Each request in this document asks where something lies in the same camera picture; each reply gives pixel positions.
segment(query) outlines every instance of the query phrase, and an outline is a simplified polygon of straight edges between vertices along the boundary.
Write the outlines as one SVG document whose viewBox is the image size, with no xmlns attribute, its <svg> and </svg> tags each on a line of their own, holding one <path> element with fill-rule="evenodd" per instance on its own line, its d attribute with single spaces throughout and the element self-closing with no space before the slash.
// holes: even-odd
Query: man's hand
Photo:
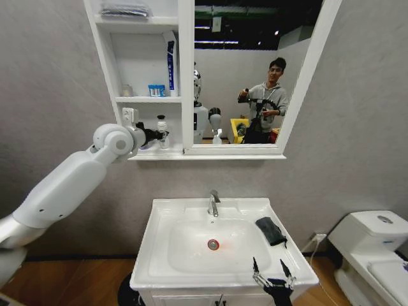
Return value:
<svg viewBox="0 0 408 306">
<path fill-rule="evenodd" d="M 279 115 L 279 111 L 278 110 L 264 110 L 262 115 L 267 118 L 269 116 L 277 116 Z"/>
</svg>

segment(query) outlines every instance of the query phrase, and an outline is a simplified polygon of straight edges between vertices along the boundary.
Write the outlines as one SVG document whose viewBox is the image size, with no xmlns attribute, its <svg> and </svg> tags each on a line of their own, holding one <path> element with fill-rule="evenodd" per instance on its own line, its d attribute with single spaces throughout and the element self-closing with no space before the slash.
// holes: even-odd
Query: toilet tank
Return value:
<svg viewBox="0 0 408 306">
<path fill-rule="evenodd" d="M 408 222 L 388 210 L 353 212 L 340 221 L 328 238 L 340 252 L 390 252 L 407 240 Z"/>
</svg>

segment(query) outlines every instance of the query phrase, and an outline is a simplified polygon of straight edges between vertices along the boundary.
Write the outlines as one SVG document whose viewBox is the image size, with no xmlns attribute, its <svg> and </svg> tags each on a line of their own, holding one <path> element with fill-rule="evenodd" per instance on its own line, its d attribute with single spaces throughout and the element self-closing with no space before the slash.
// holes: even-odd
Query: white sink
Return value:
<svg viewBox="0 0 408 306">
<path fill-rule="evenodd" d="M 261 274 L 284 279 L 280 259 L 296 277 L 295 287 L 318 278 L 266 198 L 221 198 L 219 217 L 207 213 L 208 199 L 154 200 L 130 281 L 135 290 L 217 288 L 257 284 L 252 257 Z M 255 225 L 270 217 L 288 242 L 271 247 Z M 216 240 L 219 248 L 208 247 Z"/>
<path fill-rule="evenodd" d="M 208 247 L 211 239 L 219 242 L 218 250 Z M 260 269 L 270 266 L 268 250 L 258 229 L 245 220 L 220 216 L 211 221 L 180 221 L 170 232 L 168 261 L 180 272 L 248 272 L 253 256 L 259 261 Z"/>
</svg>

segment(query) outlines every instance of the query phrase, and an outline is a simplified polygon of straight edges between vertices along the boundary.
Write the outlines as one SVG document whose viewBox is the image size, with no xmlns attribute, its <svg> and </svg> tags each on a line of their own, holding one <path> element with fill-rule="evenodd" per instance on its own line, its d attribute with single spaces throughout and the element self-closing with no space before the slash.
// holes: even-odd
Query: man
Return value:
<svg viewBox="0 0 408 306">
<path fill-rule="evenodd" d="M 266 99 L 275 103 L 277 109 L 274 110 L 271 103 L 267 103 L 263 110 L 259 113 L 261 116 L 261 126 L 256 128 L 257 136 L 245 137 L 245 143 L 270 143 L 270 132 L 272 130 L 272 123 L 275 116 L 285 116 L 286 109 L 288 108 L 288 99 L 286 97 L 286 91 L 279 83 L 278 79 L 283 75 L 286 67 L 286 61 L 278 57 L 276 60 L 269 64 L 268 80 L 262 84 L 256 85 L 248 91 L 241 91 L 239 94 L 239 100 L 249 99 Z M 256 117 L 256 102 L 249 102 L 249 118 L 252 120 Z"/>
</svg>

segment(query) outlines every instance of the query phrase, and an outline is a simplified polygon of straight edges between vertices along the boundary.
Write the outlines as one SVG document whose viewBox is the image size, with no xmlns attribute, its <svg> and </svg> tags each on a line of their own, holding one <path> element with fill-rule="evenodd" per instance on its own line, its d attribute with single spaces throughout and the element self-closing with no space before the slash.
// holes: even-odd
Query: ceiling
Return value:
<svg viewBox="0 0 408 306">
<path fill-rule="evenodd" d="M 195 43 L 195 48 L 277 50 L 281 36 L 300 26 L 314 26 L 322 3 L 196 0 L 194 40 L 206 43 Z M 213 17 L 222 17 L 220 32 L 212 32 Z"/>
</svg>

